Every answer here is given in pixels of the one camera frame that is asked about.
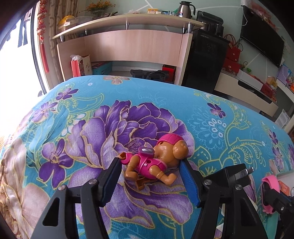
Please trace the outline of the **red white paper bag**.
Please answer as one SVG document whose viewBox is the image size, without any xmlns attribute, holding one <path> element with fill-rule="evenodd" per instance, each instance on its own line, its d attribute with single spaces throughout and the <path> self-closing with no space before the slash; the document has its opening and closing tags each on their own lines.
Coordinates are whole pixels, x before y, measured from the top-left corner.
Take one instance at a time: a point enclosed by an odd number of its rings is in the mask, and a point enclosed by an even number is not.
<svg viewBox="0 0 294 239">
<path fill-rule="evenodd" d="M 71 55 L 71 70 L 73 77 L 92 75 L 90 56 Z"/>
</svg>

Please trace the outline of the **steel thermos kettle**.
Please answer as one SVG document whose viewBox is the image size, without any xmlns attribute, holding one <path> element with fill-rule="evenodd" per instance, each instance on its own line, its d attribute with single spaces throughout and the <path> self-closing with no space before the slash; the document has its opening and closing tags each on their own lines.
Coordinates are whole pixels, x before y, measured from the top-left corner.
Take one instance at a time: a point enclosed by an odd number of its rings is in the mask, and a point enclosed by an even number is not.
<svg viewBox="0 0 294 239">
<path fill-rule="evenodd" d="M 177 10 L 177 16 L 191 19 L 196 13 L 196 7 L 189 1 L 181 1 Z"/>
</svg>

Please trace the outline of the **red hanging chinese ornament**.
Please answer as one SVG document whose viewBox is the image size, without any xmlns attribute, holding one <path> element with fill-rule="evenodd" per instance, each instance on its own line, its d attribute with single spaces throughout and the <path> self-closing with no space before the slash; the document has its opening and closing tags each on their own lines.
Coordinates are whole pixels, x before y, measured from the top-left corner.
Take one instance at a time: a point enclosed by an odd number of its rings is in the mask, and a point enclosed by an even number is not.
<svg viewBox="0 0 294 239">
<path fill-rule="evenodd" d="M 40 55 L 41 55 L 41 61 L 43 65 L 44 72 L 49 73 L 49 67 L 48 62 L 46 58 L 46 52 L 45 52 L 45 46 L 44 46 L 44 33 L 46 31 L 46 26 L 44 19 L 47 16 L 47 0 L 40 0 L 39 1 L 39 8 L 37 12 L 37 35 L 40 45 Z"/>
</svg>

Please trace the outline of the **red gift box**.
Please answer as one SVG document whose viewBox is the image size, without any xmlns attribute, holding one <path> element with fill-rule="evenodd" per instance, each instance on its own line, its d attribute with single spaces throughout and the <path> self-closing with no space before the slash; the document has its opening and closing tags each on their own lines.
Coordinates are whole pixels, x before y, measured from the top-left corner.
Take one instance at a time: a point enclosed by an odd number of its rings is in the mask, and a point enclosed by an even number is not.
<svg viewBox="0 0 294 239">
<path fill-rule="evenodd" d="M 225 58 L 222 70 L 227 71 L 233 75 L 237 75 L 239 70 L 241 68 L 241 65 L 235 61 L 232 61 L 228 58 Z"/>
</svg>

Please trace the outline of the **black bag on floor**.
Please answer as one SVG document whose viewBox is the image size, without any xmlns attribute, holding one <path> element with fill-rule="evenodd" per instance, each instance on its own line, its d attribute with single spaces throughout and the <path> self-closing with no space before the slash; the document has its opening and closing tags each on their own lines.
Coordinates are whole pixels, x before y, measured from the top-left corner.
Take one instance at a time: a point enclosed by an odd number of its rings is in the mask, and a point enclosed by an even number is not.
<svg viewBox="0 0 294 239">
<path fill-rule="evenodd" d="M 168 71 L 146 71 L 146 70 L 134 70 L 131 69 L 130 73 L 133 78 L 139 78 L 139 79 L 146 79 L 146 80 L 152 80 L 152 81 L 159 81 L 164 82 L 166 79 L 169 78 Z"/>
</svg>

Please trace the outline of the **cream TV console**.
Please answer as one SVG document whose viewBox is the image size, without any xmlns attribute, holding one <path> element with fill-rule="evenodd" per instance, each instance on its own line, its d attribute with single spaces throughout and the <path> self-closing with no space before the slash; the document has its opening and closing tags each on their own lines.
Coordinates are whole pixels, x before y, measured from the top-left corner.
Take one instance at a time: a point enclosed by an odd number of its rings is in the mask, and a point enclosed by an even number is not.
<svg viewBox="0 0 294 239">
<path fill-rule="evenodd" d="M 215 86 L 215 91 L 236 98 L 243 105 L 256 108 L 258 112 L 264 112 L 273 117 L 278 110 L 278 105 L 256 88 L 249 90 L 240 86 L 240 82 L 245 84 L 246 87 L 251 87 L 251 85 L 239 80 L 235 75 L 221 72 Z"/>
</svg>

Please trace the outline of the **curved wooden shelf desk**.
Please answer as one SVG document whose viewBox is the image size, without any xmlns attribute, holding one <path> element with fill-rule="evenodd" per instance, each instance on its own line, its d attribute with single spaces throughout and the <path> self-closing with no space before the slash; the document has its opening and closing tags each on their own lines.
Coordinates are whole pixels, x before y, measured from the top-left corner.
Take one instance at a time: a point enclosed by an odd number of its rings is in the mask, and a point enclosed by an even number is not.
<svg viewBox="0 0 294 239">
<path fill-rule="evenodd" d="M 89 55 L 93 61 L 135 61 L 176 67 L 174 83 L 183 80 L 192 31 L 205 24 L 171 15 L 127 14 L 100 18 L 53 37 L 65 81 L 73 77 L 70 55 Z"/>
</svg>

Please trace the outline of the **black wall television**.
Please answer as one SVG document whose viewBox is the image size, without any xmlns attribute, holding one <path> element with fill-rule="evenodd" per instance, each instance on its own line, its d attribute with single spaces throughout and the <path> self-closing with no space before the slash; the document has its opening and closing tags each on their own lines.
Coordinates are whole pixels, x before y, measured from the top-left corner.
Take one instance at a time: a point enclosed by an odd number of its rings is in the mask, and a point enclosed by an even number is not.
<svg viewBox="0 0 294 239">
<path fill-rule="evenodd" d="M 275 66 L 280 66 L 284 41 L 270 25 L 246 6 L 243 6 L 240 38 L 255 47 Z"/>
</svg>

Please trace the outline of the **teal storage box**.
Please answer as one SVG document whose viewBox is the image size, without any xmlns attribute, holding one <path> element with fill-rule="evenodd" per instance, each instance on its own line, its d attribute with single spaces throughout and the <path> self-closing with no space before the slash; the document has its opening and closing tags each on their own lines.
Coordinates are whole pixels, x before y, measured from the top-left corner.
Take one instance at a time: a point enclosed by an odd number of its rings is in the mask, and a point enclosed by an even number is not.
<svg viewBox="0 0 294 239">
<path fill-rule="evenodd" d="M 109 75 L 112 71 L 112 61 L 92 62 L 93 75 Z"/>
</svg>

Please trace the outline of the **red gift bag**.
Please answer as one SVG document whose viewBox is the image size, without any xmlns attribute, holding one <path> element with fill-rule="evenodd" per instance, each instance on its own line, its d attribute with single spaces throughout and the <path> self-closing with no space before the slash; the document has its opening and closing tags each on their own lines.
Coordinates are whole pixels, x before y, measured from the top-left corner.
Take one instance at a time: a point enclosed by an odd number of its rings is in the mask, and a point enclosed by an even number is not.
<svg viewBox="0 0 294 239">
<path fill-rule="evenodd" d="M 227 40 L 228 38 L 230 38 L 230 40 L 229 40 L 229 46 L 226 52 L 226 58 L 231 61 L 238 62 L 240 58 L 240 54 L 243 51 L 242 49 L 239 48 L 240 42 L 236 41 L 235 37 L 231 34 L 226 34 L 224 36 L 225 40 Z"/>
</svg>

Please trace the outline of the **pink smart watch band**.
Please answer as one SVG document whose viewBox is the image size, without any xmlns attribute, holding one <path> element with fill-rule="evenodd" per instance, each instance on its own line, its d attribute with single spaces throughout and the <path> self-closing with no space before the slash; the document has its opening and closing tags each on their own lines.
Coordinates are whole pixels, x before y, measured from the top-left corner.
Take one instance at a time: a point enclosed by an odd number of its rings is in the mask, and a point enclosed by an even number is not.
<svg viewBox="0 0 294 239">
<path fill-rule="evenodd" d="M 280 188 L 275 175 L 266 176 L 262 179 L 262 206 L 263 212 L 273 214 L 277 207 Z"/>
</svg>

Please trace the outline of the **floral blue table cloth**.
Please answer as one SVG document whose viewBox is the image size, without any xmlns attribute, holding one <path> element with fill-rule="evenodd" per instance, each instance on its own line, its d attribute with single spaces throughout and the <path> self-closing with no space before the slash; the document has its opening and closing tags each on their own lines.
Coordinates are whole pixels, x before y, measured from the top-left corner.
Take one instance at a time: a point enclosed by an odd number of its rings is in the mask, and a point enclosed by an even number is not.
<svg viewBox="0 0 294 239">
<path fill-rule="evenodd" d="M 274 122 L 199 90 L 136 78 L 84 76 L 39 97 L 21 80 L 1 87 L 1 216 L 16 238 L 30 238 L 62 185 L 83 185 L 123 152 L 154 147 L 167 133 L 187 143 L 191 166 L 208 176 L 253 167 L 245 192 L 269 238 L 278 214 L 263 212 L 262 178 L 293 170 L 293 143 Z"/>
</svg>

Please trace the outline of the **yellow flower vase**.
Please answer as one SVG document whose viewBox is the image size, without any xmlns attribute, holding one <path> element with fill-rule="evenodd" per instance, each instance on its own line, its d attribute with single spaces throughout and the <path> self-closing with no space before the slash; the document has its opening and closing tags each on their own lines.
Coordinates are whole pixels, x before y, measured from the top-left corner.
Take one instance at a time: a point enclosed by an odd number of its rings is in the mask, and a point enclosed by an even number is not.
<svg viewBox="0 0 294 239">
<path fill-rule="evenodd" d="M 115 4 L 110 1 L 97 1 L 91 2 L 84 11 L 90 12 L 94 19 L 101 18 L 104 15 L 104 11 L 108 8 L 115 7 Z"/>
</svg>

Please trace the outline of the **pink brown toy puppy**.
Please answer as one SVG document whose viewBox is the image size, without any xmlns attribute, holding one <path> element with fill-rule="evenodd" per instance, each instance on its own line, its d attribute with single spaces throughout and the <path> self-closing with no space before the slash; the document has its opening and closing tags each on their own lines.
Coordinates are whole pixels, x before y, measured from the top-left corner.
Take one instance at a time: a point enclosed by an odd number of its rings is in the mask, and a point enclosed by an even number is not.
<svg viewBox="0 0 294 239">
<path fill-rule="evenodd" d="M 176 168 L 187 156 L 188 146 L 184 139 L 168 133 L 153 148 L 141 146 L 136 154 L 122 152 L 119 159 L 127 167 L 125 179 L 135 182 L 137 189 L 143 190 L 146 184 L 158 180 L 167 186 L 172 185 L 177 176 L 174 173 L 167 175 L 166 172 L 169 168 Z"/>
</svg>

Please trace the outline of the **black water dispenser cabinet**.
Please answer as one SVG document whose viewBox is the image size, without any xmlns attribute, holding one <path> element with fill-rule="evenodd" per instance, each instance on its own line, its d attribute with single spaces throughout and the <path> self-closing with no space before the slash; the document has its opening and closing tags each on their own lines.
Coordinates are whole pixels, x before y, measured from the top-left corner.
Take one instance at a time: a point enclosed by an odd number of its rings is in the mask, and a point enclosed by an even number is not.
<svg viewBox="0 0 294 239">
<path fill-rule="evenodd" d="M 182 86 L 213 93 L 229 41 L 204 30 L 193 33 Z"/>
</svg>

